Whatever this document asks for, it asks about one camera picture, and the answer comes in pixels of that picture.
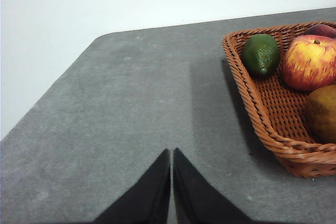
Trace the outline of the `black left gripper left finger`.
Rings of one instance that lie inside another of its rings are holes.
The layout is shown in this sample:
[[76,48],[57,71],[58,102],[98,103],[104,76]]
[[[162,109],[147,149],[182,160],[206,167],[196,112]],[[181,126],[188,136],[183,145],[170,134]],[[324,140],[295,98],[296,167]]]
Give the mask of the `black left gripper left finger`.
[[170,151],[165,149],[139,180],[94,223],[167,223],[170,195]]

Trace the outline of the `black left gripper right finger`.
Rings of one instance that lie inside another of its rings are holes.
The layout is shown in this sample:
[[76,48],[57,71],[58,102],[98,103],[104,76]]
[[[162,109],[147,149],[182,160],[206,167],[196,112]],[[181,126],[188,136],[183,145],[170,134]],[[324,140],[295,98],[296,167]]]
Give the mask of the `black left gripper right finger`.
[[173,152],[173,187],[182,213],[190,223],[253,223],[178,148]]

